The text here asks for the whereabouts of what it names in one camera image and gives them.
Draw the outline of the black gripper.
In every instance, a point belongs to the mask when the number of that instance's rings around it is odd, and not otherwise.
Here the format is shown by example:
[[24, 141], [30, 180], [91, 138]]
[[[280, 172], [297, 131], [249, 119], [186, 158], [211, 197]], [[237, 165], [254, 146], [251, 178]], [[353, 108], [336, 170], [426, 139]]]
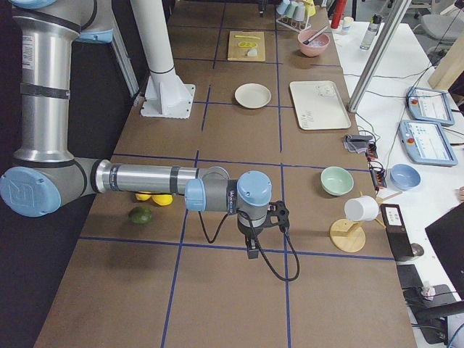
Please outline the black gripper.
[[237, 215], [237, 225], [239, 230], [245, 235], [247, 245], [247, 257], [249, 259], [257, 259], [259, 256], [258, 236], [264, 230], [266, 217], [262, 216], [255, 220], [251, 219], [246, 213]]

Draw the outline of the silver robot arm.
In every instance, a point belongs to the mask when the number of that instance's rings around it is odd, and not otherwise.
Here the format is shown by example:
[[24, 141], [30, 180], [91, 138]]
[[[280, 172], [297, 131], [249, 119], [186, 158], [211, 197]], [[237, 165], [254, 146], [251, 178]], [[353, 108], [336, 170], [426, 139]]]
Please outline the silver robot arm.
[[112, 40], [110, 1], [13, 1], [12, 16], [22, 30], [22, 145], [1, 177], [1, 198], [12, 210], [40, 217], [107, 191], [181, 195], [188, 210], [235, 215], [249, 257], [257, 256], [273, 213], [266, 174], [233, 180], [220, 167], [113, 164], [68, 151], [72, 44]]

